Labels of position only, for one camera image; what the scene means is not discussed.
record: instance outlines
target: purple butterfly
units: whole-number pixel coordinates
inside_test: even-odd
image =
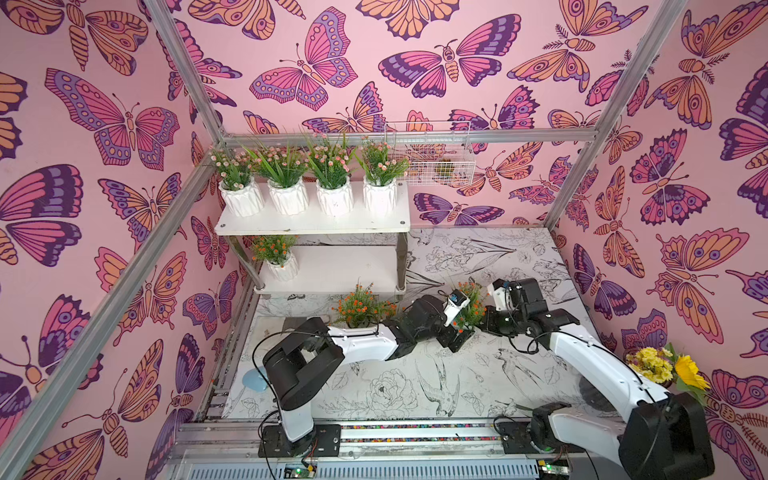
[[[176,392],[178,395],[174,395],[173,392],[170,393],[168,408],[174,407],[174,409],[165,420],[160,434],[154,442],[149,463],[147,463],[145,480],[154,480],[157,477],[168,460],[170,450],[176,443],[176,432],[178,432],[179,427],[192,421],[194,412],[181,407],[192,403],[194,398],[190,392],[194,392],[203,385],[204,368],[205,357],[200,356],[200,348],[198,348],[194,337],[189,333],[184,335],[179,347],[179,356],[176,359]]]
[[[568,163],[567,157],[558,157],[549,169],[549,181],[542,180],[539,176],[541,185],[532,187],[518,188],[509,192],[509,198],[519,198],[522,201],[530,201],[534,205],[549,205],[554,202],[554,196],[560,191],[565,178],[571,172],[572,165]]]
[[[667,345],[667,317],[652,309],[648,316],[637,321],[636,329],[621,329],[621,343],[624,355],[634,355],[647,346],[660,349]]]
[[[83,179],[72,165],[51,165],[18,179],[0,197],[0,220],[26,220],[0,228],[0,260],[18,263],[14,241],[45,266],[56,266],[65,247],[77,244],[80,229],[42,217],[74,218],[80,214]]]
[[[203,324],[203,333],[208,340],[215,332],[217,320],[227,323],[232,318],[232,299],[237,290],[237,271],[234,270],[220,285],[219,293],[198,293],[184,301],[182,313],[192,320],[192,325]]]
[[[589,187],[592,186],[597,178],[597,166],[592,170],[587,170],[584,179],[576,189],[573,199],[565,206],[565,214],[568,215],[568,218],[576,222],[577,225],[581,225],[584,231],[587,231],[587,228],[589,228],[589,216],[587,215],[587,207],[584,205],[584,202],[587,201],[589,196],[584,194],[587,193],[587,190],[589,190]]]
[[[762,480],[763,473],[755,455],[735,427],[738,425],[744,437],[763,452],[765,445],[750,426],[765,426],[768,424],[768,416],[758,412],[734,412],[733,408],[756,409],[766,405],[768,379],[759,375],[742,379],[718,369],[712,372],[709,383],[712,389],[707,395],[704,417],[707,419],[710,441],[733,459],[744,478]]]
[[[587,291],[594,296],[594,309],[603,314],[606,320],[617,316],[629,315],[637,308],[637,303],[622,286],[603,280],[605,273],[594,266],[589,253],[578,243],[574,244],[574,280],[579,291]]]
[[[304,40],[304,58],[296,67],[280,67],[265,71],[250,86],[256,98],[272,98],[281,104],[296,99],[317,111],[328,101],[328,92],[322,85],[347,86],[357,78],[346,58],[342,55],[349,47],[344,33],[346,15],[334,7],[328,7],[310,25]],[[296,56],[299,44],[296,44]]]
[[[456,51],[449,46],[456,39],[446,45],[435,46],[442,47],[442,55],[423,50],[404,51],[381,60],[379,70],[390,81],[406,88],[421,78],[411,90],[415,98],[427,95],[442,97],[445,95],[446,73],[451,81],[458,81],[461,69],[472,87],[477,87],[488,75],[499,73],[502,69],[499,60],[472,55],[506,55],[518,31],[520,15],[504,15],[477,27],[462,40]]]
[[[746,85],[736,111],[768,127],[766,103],[768,103],[768,63],[758,70]],[[768,164],[768,131],[760,125],[740,118],[729,118],[720,125],[720,136],[725,140],[723,152],[720,154],[721,160],[731,161],[754,154],[746,163],[746,169],[751,170]],[[768,218],[767,191],[768,168],[744,182],[737,193],[739,197],[752,200],[757,205],[755,207],[757,214]]]
[[[416,194],[413,196],[413,203],[420,212],[425,212],[419,215],[419,218],[432,222],[432,225],[437,225],[448,219],[448,222],[456,220],[454,225],[458,227],[473,227],[478,225],[478,222],[489,222],[504,214],[504,211],[498,207],[485,205],[466,207],[466,204],[456,202],[454,205],[445,198],[432,194]]]

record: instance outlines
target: blue object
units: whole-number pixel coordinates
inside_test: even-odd
[[[259,370],[266,377],[264,367],[260,366]],[[264,382],[264,378],[259,375],[259,372],[256,369],[250,369],[245,372],[245,375],[243,376],[243,385],[257,392],[266,390],[266,382]]]

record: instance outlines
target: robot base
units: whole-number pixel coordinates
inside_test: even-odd
[[[288,440],[281,425],[268,425],[263,429],[259,458],[300,457],[309,453],[313,446],[312,457],[337,457],[340,444],[341,425],[316,425],[313,431],[295,442]]]

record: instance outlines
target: shelf board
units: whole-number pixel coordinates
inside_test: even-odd
[[[349,293],[357,283],[373,283],[373,292],[395,294],[397,261],[392,246],[300,246],[291,248],[299,262],[299,274],[280,282],[267,265],[260,276],[266,285],[257,293]]]
[[[329,217],[320,210],[315,183],[306,183],[310,205],[297,215],[282,215],[275,210],[266,187],[260,184],[264,208],[256,215],[238,217],[229,207],[224,209],[216,224],[219,235],[279,235],[294,233],[310,235],[322,233],[383,233],[407,232],[411,229],[408,185],[398,181],[397,204],[386,217],[373,217],[362,202],[362,182],[352,182],[355,206],[342,217]]]

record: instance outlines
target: butterfly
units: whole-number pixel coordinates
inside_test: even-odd
[[[499,60],[479,55],[506,55],[518,31],[520,15],[504,15],[477,27],[462,40],[455,51],[450,47],[455,39],[446,45],[435,46],[442,47],[442,55],[423,50],[404,51],[381,60],[379,70],[390,81],[405,88],[420,79],[411,89],[414,98],[427,95],[442,97],[445,95],[446,72],[451,81],[458,81],[458,71],[461,69],[472,87],[477,87],[488,75],[499,73],[502,69]]]
[[[757,120],[768,127],[768,112],[765,104],[768,101],[768,63],[755,72],[754,77],[746,85],[736,111]],[[741,118],[729,118],[720,125],[720,136],[725,140],[720,159],[731,161],[734,158],[752,155],[758,152],[746,163],[745,168],[764,167],[768,165],[768,130],[759,124]],[[768,218],[768,168],[761,170],[744,182],[737,193],[740,197],[749,198],[755,204],[755,211]]]
[[[549,205],[554,202],[555,194],[560,191],[565,178],[571,171],[572,165],[568,163],[567,157],[558,157],[549,169],[549,180],[542,180],[539,177],[541,185],[532,187],[518,188],[509,192],[509,198],[519,198],[521,201],[530,201],[534,205]]]
[[[107,247],[99,247],[98,257],[94,258],[94,261],[98,266],[96,276],[101,280],[101,289],[109,292],[122,275],[128,262]],[[118,324],[120,334],[114,339],[112,345],[118,346],[120,338],[125,333],[132,332],[141,326],[148,316],[153,322],[168,323],[170,329],[174,329],[170,316],[174,314],[176,309],[176,294],[179,293],[186,272],[187,255],[184,252],[180,252],[168,260],[159,275],[157,275],[157,265],[155,265],[155,273],[149,280],[144,281],[143,286],[139,287],[128,306],[128,310],[123,314]],[[157,279],[152,285],[152,280],[156,276]]]
[[[667,317],[663,312],[652,309],[648,316],[637,321],[637,328],[621,329],[621,343],[624,356],[634,355],[648,346],[660,349],[667,345]]]
[[[536,100],[531,98],[531,90],[524,86],[517,87],[502,105],[496,117],[498,104],[493,105],[493,115],[488,115],[484,108],[480,111],[488,118],[485,120],[478,114],[467,110],[451,110],[448,121],[452,122],[451,130],[512,130],[517,128],[533,128],[533,116],[539,106]],[[484,151],[488,144],[472,144],[475,155]]]
[[[629,15],[619,15],[616,7],[605,2],[598,7],[598,0],[560,0],[560,11],[568,29],[575,36],[568,38],[568,32],[561,25],[555,26],[560,38],[544,46],[545,50],[567,48],[545,53],[514,67],[507,73],[510,78],[525,81],[542,81],[554,76],[554,81],[578,80],[578,90],[583,92],[589,85],[589,66],[575,53],[569,51],[591,51],[595,44],[583,37],[608,35],[626,28],[648,10],[640,7]]]
[[[594,128],[596,124],[598,124],[598,120],[600,120],[600,110],[593,111],[589,115],[587,115],[586,118],[584,118],[584,115],[581,114],[581,112],[577,111],[576,114],[578,114],[581,117],[581,120],[576,120],[576,117],[569,114],[565,110],[558,110],[557,108],[553,111],[549,112],[549,115],[547,116],[547,120],[549,120],[549,124],[552,128]],[[553,141],[553,145],[560,145],[565,143],[564,141]]]
[[[491,164],[490,167],[484,168],[482,173],[475,172],[472,175],[472,182],[466,187],[459,188],[456,193],[465,197],[478,194],[483,186],[485,186],[486,178],[494,190],[497,192],[502,191],[502,182],[499,180],[499,177],[508,178],[509,180],[522,180],[526,178],[533,171],[531,163],[539,150],[541,150],[540,141],[528,142],[506,157],[498,167],[493,168],[493,164]]]
[[[384,104],[379,98],[379,91],[376,90],[373,82],[369,81],[357,94],[351,115],[347,108],[346,114],[337,113],[344,118],[310,118],[302,122],[302,125],[319,134],[384,131],[386,118],[381,113],[383,108]]]
[[[680,37],[683,46],[690,53],[706,60],[746,37],[766,19],[768,19],[768,2],[764,0],[739,5],[726,15],[722,22],[719,16],[713,15],[704,19],[701,25],[691,24],[691,14],[688,10],[683,17]],[[648,108],[656,100],[662,100],[664,107],[668,110],[677,107],[677,116],[685,123],[702,130],[708,129],[712,125],[710,98],[697,74],[701,73],[707,83],[713,84],[715,77],[707,67],[721,63],[728,56],[728,53],[716,55],[706,64],[696,58],[681,61],[677,67],[692,75],[673,78],[663,83],[650,94],[644,107]]]
[[[465,204],[454,202],[455,206],[445,198],[432,194],[416,194],[413,196],[413,203],[420,212],[422,220],[427,220],[432,225],[438,225],[443,220],[452,222],[457,227],[471,227],[480,223],[486,223],[495,220],[504,214],[504,211],[498,207],[465,207]]]
[[[744,438],[765,455],[765,444],[750,427],[765,428],[768,416],[758,412],[738,413],[733,408],[756,409],[768,403],[768,379],[759,375],[743,379],[717,369],[712,372],[709,383],[712,389],[705,397],[704,418],[710,441],[733,459],[744,478],[762,479],[760,466]],[[744,437],[736,426],[741,428]]]
[[[117,411],[112,410],[112,404],[100,416],[80,415],[61,427],[83,417],[101,420],[103,426],[98,429],[81,433],[56,445],[48,447],[35,455],[27,467],[23,480],[35,478],[95,478],[104,456],[104,438],[109,436],[109,444],[116,454],[128,457],[128,435],[120,420],[125,422],[141,422],[152,415],[160,404],[161,385],[157,383],[160,375],[160,364],[163,361],[163,340],[159,339],[141,358],[134,374],[128,381],[122,400]],[[123,373],[115,383],[115,389],[120,384]]]
[[[306,19],[301,5],[296,0],[276,1],[288,13],[301,17],[302,20]],[[230,27],[248,20],[243,25],[243,35],[254,40],[267,40],[275,31],[275,14],[272,11],[270,0],[239,0],[238,2],[193,0],[187,11],[197,20],[229,25]]]
[[[723,330],[717,316],[695,284],[701,286],[699,279],[702,276],[717,276],[699,272],[731,258],[750,235],[737,228],[728,231],[719,228],[693,235],[690,240],[679,236],[665,242],[659,234],[656,238],[661,242],[661,261],[667,271],[660,273],[655,288],[645,293],[651,295],[656,292],[667,306],[675,305],[677,314],[685,319],[685,323],[693,327],[694,332],[704,335],[708,342],[723,343]]]
[[[48,309],[42,328],[40,328],[40,340],[37,342],[37,363],[32,363],[27,336],[22,336],[22,342],[27,348],[25,362],[12,362],[6,356],[0,356],[0,361],[8,363],[10,366],[23,368],[27,382],[35,388],[35,392],[40,392],[48,376],[56,370],[59,362],[72,347],[90,319],[90,313],[83,313],[80,310],[80,300],[73,300],[71,296],[59,295],[51,304],[51,308]],[[80,390],[86,389],[90,384],[99,380],[99,372],[104,368],[101,365],[102,358],[104,357],[100,354],[80,383],[78,387]],[[31,404],[31,397],[29,387],[25,385],[21,376],[0,372],[0,445]]]
[[[565,206],[565,214],[568,218],[576,222],[577,225],[581,225],[583,231],[587,231],[589,228],[589,215],[587,215],[587,207],[584,202],[589,199],[589,196],[584,195],[587,190],[592,186],[595,180],[598,178],[598,167],[595,166],[591,170],[587,170],[584,174],[584,178],[581,179],[581,183],[576,189],[576,193],[571,198],[571,201]]]
[[[637,278],[643,278],[645,276],[645,267],[643,267],[640,256],[637,255],[637,251],[635,251],[624,234],[619,231],[619,229],[622,229],[629,232],[629,230],[624,228],[624,224],[621,222],[621,218],[619,218],[623,196],[624,167],[619,167],[606,187],[605,193],[601,192],[594,202],[594,211],[597,212],[600,218],[608,221],[608,223],[600,225],[594,231],[594,234],[608,235],[603,245],[603,260],[605,260],[605,263],[610,266],[616,266],[616,263],[618,263],[627,272]],[[627,214],[627,211],[629,211],[629,198],[627,198],[627,209],[624,211],[624,215]]]
[[[173,144],[174,133],[179,129],[174,112],[149,107],[134,117],[133,108],[118,109],[106,94],[87,81],[54,68],[48,69],[45,87],[64,102],[73,122],[96,132],[94,141],[104,165],[127,165],[131,151],[138,149],[146,168],[163,170],[163,147]]]
[[[170,403],[166,408],[174,407],[160,428],[157,440],[152,447],[147,463],[145,480],[154,480],[165,466],[170,450],[176,443],[176,432],[184,423],[191,422],[194,412],[184,407],[192,403],[194,397],[191,392],[203,386],[203,369],[205,369],[205,357],[200,356],[200,347],[194,337],[187,333],[181,339],[179,355],[176,358],[176,393],[170,392]]]
[[[112,202],[114,212],[123,220],[128,220],[128,230],[134,239],[134,252],[137,252],[181,191],[181,174],[177,172],[166,178],[157,196],[154,187],[151,194],[142,188],[146,193],[144,196],[117,180],[101,178],[98,183]]]
[[[219,287],[219,293],[197,293],[184,301],[182,313],[192,320],[192,325],[203,325],[205,339],[215,332],[217,320],[227,323],[232,318],[232,299],[237,290],[237,271],[233,270]]]
[[[197,235],[197,251],[204,257],[205,267],[210,270],[218,262],[219,267],[224,268],[230,246],[224,237],[216,235],[214,225],[210,222],[210,217],[208,217],[207,221],[208,228],[194,215],[190,221],[192,223],[192,231]]]
[[[574,244],[574,280],[582,295],[587,291],[594,296],[594,309],[606,320],[629,315],[637,308],[637,302],[621,285],[603,280],[605,273],[595,267],[589,253],[578,243]]]
[[[653,194],[640,209],[645,223],[658,225],[669,217],[671,221],[682,225],[691,214],[700,213],[710,201],[710,196],[698,188],[669,183],[688,177],[672,178],[677,168],[683,166],[680,163],[672,170],[683,151],[686,136],[687,130],[672,130],[666,137],[655,138],[650,153],[640,157],[632,167],[630,175],[633,183],[654,182],[643,190],[643,195]]]
[[[39,219],[79,215],[82,186],[80,171],[61,164],[39,168],[8,187],[0,196],[0,220],[13,223],[0,228],[0,260],[18,263],[16,242],[39,263],[56,266],[62,250],[76,245],[82,234],[72,223]]]
[[[346,15],[328,7],[315,18],[306,34],[306,61],[299,57],[299,44],[296,44],[296,56],[299,57],[296,67],[265,71],[251,84],[251,93],[259,100],[272,98],[281,104],[296,99],[317,111],[328,101],[328,92],[322,85],[327,82],[332,87],[341,88],[357,78],[352,65],[342,56],[349,47],[349,39],[344,33],[345,20]]]
[[[0,115],[17,111],[26,98],[27,82],[0,71]],[[0,117],[0,160],[16,158],[16,149],[23,144],[21,133],[13,118]]]
[[[235,103],[234,100],[227,97],[217,89],[211,87],[211,85],[216,84],[216,81],[211,77],[240,78],[243,76],[243,74],[237,70],[227,67],[220,61],[213,60],[212,58],[203,58],[203,50],[200,48],[200,46],[197,44],[197,41],[190,33],[187,24],[181,20],[174,21],[176,22],[176,29],[178,30],[179,35],[181,35],[181,40],[184,41],[184,45],[187,47],[187,53],[189,54],[192,63],[194,63],[194,67],[197,70],[197,73],[200,75],[200,81],[203,84],[203,89],[205,89],[205,92],[208,94],[210,101],[215,104],[236,107],[237,103]],[[160,41],[160,46],[163,48],[163,53],[165,53],[165,58],[168,62],[168,66],[170,67],[170,77],[168,78],[168,100],[175,100],[176,97],[179,96],[179,93],[182,91],[186,97],[187,86],[184,84],[184,80],[179,73],[178,67],[176,66],[176,61],[165,47],[165,43],[160,37],[160,32],[157,32],[157,40]],[[192,120],[192,123],[195,122],[196,118],[197,107],[192,102],[192,98],[190,98],[190,120]]]
[[[82,2],[66,4],[69,39],[74,59],[85,71],[88,63],[88,28],[91,40],[104,60],[117,73],[131,75],[136,71],[136,59],[128,52],[138,50],[149,33],[147,23],[136,15],[118,10],[103,10],[84,14]],[[62,0],[2,0],[0,8],[18,27],[37,35],[50,35],[64,21],[65,3]]]
[[[387,18],[387,30],[408,40],[420,38],[429,22],[448,21],[458,10],[459,0],[362,0],[355,7],[366,17]]]

